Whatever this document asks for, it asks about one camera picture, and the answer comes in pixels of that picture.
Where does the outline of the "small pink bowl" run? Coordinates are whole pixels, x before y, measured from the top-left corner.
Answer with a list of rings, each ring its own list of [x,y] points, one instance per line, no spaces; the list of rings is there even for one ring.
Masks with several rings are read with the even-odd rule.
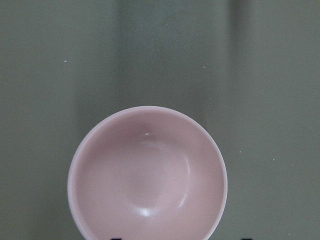
[[[98,123],[70,164],[67,197],[86,240],[207,240],[227,201],[222,154],[195,120],[137,106]]]

